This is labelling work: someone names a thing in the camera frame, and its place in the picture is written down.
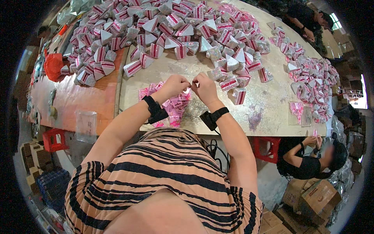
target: red plastic stool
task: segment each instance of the red plastic stool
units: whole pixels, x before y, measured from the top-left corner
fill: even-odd
[[[267,155],[261,155],[260,140],[270,142],[270,149]],[[255,152],[254,152],[255,158],[276,164],[278,162],[278,149],[279,149],[280,141],[281,141],[280,137],[253,137],[253,144],[255,147]]]
[[[62,149],[68,149],[65,145],[65,131],[62,129],[54,128],[43,133],[44,149],[48,152],[55,152]],[[56,135],[60,134],[61,143],[57,143]]]

